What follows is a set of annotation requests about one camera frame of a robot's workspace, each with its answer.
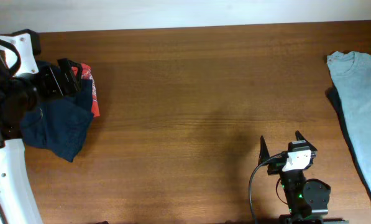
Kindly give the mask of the folded red t-shirt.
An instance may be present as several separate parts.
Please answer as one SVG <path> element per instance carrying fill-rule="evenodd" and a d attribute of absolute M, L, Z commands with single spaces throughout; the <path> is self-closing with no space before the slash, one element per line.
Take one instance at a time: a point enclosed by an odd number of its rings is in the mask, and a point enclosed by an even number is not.
<path fill-rule="evenodd" d="M 81 63 L 81 91 L 75 95 L 75 104 L 90 111 L 95 118 L 100 116 L 95 80 L 91 67 L 85 63 Z"/>

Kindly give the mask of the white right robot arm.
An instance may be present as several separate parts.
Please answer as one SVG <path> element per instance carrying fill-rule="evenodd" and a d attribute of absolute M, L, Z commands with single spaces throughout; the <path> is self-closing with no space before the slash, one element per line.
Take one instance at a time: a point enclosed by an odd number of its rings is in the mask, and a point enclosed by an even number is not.
<path fill-rule="evenodd" d="M 280 223 L 322 223 L 328 214 L 331 187 L 319 179 L 305 177 L 304 171 L 313 165 L 318 150 L 299 131 L 295 137 L 286 151 L 271 156 L 261 136 L 259 164 L 267 166 L 268 175 L 279 176 L 289 209 L 289 214 L 279 216 Z"/>

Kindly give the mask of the dark garment under grey shirt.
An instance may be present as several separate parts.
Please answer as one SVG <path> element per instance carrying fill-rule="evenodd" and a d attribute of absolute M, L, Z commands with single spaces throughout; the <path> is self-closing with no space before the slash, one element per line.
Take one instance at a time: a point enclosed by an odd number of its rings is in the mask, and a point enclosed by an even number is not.
<path fill-rule="evenodd" d="M 337 91 L 336 87 L 332 86 L 332 87 L 328 88 L 325 91 L 325 95 L 326 95 L 326 98 L 329 100 L 330 104 L 332 105 L 334 111 L 337 114 L 337 118 L 338 118 L 338 121 L 339 121 L 340 129 L 341 129 L 343 138 L 344 138 L 344 140 L 345 140 L 345 142 L 347 144 L 347 147 L 349 148 L 349 151 L 350 151 L 350 154 L 351 154 L 352 161 L 354 163 L 355 169 L 356 169 L 356 171 L 358 173 L 358 176 L 359 176 L 362 184 L 364 185 L 364 187 L 366 189 L 366 192 L 367 192 L 367 194 L 369 196 L 369 199 L 371 201 L 371 191 L 370 191 L 370 188 L 368 187 L 368 185 L 367 185 L 367 183 L 365 181 L 364 175 L 363 175 L 363 173 L 362 173 L 362 171 L 360 169 L 359 163 L 357 161 L 357 156 L 355 154 L 354 147 L 353 147 L 353 145 L 351 143 L 351 140 L 350 140 L 350 137 L 349 137 L 349 133 L 347 131 L 346 120 L 345 120 L 343 109 L 342 109 L 341 99 L 339 97 L 339 94 L 338 94 L 338 91 Z"/>

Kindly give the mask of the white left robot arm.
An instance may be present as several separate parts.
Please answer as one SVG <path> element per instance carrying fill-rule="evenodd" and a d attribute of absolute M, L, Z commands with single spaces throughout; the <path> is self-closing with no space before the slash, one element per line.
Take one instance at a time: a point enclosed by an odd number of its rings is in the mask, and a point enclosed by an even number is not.
<path fill-rule="evenodd" d="M 25 165 L 20 122 L 46 101 L 81 90 L 80 64 L 58 60 L 59 72 L 41 68 L 39 34 L 30 29 L 0 35 L 0 223 L 41 223 Z"/>

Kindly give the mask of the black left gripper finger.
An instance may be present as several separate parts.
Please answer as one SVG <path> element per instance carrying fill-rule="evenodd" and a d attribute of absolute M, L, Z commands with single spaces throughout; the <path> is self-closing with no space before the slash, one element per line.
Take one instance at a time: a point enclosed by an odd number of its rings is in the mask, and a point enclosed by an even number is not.
<path fill-rule="evenodd" d="M 57 76 L 58 86 L 62 95 L 74 95 L 81 91 L 81 64 L 67 58 L 57 60 L 60 74 Z"/>
<path fill-rule="evenodd" d="M 54 65 L 39 67 L 39 95 L 42 100 L 57 100 L 65 97 L 61 71 Z"/>

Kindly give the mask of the navy blue shorts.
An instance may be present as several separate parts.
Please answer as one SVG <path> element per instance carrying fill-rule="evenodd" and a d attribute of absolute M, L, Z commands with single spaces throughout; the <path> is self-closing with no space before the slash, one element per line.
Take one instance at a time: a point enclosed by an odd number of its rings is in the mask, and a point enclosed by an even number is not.
<path fill-rule="evenodd" d="M 73 162 L 94 119 L 90 111 L 75 104 L 75 95 L 42 103 L 26 113 L 21 121 L 23 142 Z"/>

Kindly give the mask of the grey t-shirt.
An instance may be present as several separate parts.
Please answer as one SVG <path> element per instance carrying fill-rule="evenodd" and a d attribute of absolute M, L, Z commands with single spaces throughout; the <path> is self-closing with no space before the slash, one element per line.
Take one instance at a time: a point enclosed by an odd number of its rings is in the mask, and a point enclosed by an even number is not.
<path fill-rule="evenodd" d="M 334 52 L 327 66 L 358 170 L 371 193 L 371 55 Z"/>

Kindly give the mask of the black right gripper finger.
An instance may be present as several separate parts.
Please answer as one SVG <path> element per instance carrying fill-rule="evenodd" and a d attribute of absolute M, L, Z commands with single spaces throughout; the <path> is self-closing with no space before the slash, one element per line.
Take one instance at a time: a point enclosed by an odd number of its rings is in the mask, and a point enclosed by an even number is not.
<path fill-rule="evenodd" d="M 295 136 L 297 141 L 304 141 L 309 146 L 311 151 L 317 151 L 317 149 L 308 140 L 306 140 L 299 131 L 295 131 Z"/>
<path fill-rule="evenodd" d="M 258 165 L 263 164 L 270 158 L 270 154 L 268 151 L 267 144 L 265 142 L 265 138 L 263 136 L 260 137 L 260 152 L 259 152 L 259 160 Z"/>

